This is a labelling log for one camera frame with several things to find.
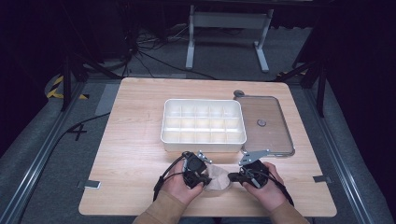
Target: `white plastic tray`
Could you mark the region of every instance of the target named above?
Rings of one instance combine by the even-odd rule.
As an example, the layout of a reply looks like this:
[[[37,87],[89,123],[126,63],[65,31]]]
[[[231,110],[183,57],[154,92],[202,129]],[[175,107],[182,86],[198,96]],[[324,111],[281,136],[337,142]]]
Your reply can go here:
[[[235,100],[165,102],[161,140],[167,151],[237,152],[247,141]]]

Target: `person's left hand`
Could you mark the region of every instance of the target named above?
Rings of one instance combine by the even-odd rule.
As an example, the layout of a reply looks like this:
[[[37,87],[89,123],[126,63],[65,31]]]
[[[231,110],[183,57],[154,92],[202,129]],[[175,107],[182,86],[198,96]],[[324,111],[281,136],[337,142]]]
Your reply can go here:
[[[174,167],[172,167],[167,176],[183,172],[183,162],[184,161],[179,161]],[[186,183],[184,183],[183,174],[169,177],[169,179],[163,183],[162,187],[162,190],[172,194],[186,205],[189,205],[195,197],[201,194],[203,189],[204,184],[202,182],[195,186],[195,188],[189,189]]]

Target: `gray surface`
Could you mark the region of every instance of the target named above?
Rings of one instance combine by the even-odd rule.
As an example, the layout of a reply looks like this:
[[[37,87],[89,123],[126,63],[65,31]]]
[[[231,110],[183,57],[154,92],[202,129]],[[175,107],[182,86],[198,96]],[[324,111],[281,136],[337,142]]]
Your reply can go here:
[[[170,77],[174,74],[182,74],[185,78],[207,78],[194,73],[200,72],[217,79],[269,80],[275,78],[279,72],[291,70],[291,64],[309,34],[309,30],[279,29],[269,31],[264,44],[264,52],[270,66],[268,74],[261,72],[257,56],[251,45],[257,34],[256,31],[243,31],[239,35],[228,35],[219,30],[205,30],[196,36],[195,61],[192,71],[183,70],[187,54],[187,41],[180,39],[160,49],[144,51],[179,69],[159,63],[145,55],[136,55],[141,59],[141,62],[133,58],[128,65],[128,74],[130,76],[142,74],[146,77],[150,77],[149,73]],[[288,82],[291,83],[295,80],[298,78],[292,78]],[[103,114],[102,112],[106,113],[114,102],[117,84],[119,84],[118,81],[92,74],[83,91],[84,94],[90,95],[89,100],[77,101],[63,130],[84,119]],[[309,220],[315,221],[315,223],[357,223],[342,182],[329,158],[324,136],[320,134],[320,128],[313,119],[315,111],[309,107],[301,87],[290,85],[290,90],[323,174],[328,175],[333,181],[328,186],[338,210],[335,217],[310,217]],[[7,202],[12,197],[12,192],[18,187],[29,163],[40,148],[53,121],[59,115],[61,106],[62,100],[51,99],[1,158],[0,211],[6,208]],[[326,90],[325,116],[333,138],[340,148],[340,153],[353,174],[362,199],[369,207],[375,223],[393,223],[385,199],[361,159],[359,150],[330,88]],[[68,133],[64,136],[48,161],[23,214],[22,223],[132,222],[132,217],[85,217],[78,212],[78,204],[83,190],[77,188],[77,183],[89,176],[106,127],[106,121],[107,117],[103,117],[86,122],[84,130],[87,133],[83,133],[78,141],[76,141],[75,134]]]

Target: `white cloth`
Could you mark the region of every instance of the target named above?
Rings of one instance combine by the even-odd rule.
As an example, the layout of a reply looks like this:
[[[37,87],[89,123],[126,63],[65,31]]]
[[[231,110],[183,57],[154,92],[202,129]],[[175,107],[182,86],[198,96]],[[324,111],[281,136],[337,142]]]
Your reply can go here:
[[[228,178],[228,171],[212,164],[206,165],[206,171],[212,180],[204,187],[204,190],[225,190],[228,189],[233,182]]]

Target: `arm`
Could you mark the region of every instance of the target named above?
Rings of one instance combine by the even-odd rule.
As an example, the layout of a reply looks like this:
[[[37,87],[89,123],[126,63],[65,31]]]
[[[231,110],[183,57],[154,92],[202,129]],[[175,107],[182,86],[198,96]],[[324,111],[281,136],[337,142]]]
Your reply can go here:
[[[268,170],[281,184],[284,184],[283,179],[279,176],[276,171],[276,167],[269,162],[265,162],[264,165],[268,167]],[[261,189],[249,185],[249,183],[243,183],[244,188],[255,196],[262,207],[270,213],[270,218],[273,223],[309,223],[293,206],[291,206],[283,195],[282,191],[275,185],[271,180]]]
[[[180,174],[183,161],[179,161],[170,171],[155,202],[134,220],[134,224],[178,223],[181,215],[192,200],[203,191],[202,183],[189,189]]]

